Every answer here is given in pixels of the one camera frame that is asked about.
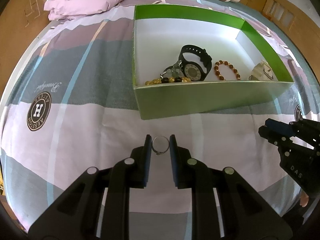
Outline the person right hand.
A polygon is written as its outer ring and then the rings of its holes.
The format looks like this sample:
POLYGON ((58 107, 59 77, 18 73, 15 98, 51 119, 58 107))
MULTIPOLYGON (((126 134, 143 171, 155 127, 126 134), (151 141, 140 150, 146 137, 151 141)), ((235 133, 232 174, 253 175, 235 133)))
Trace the person right hand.
POLYGON ((303 191, 301 196, 300 196, 299 204, 300 204, 301 207, 306 207, 308 202, 309 202, 309 196, 303 191))

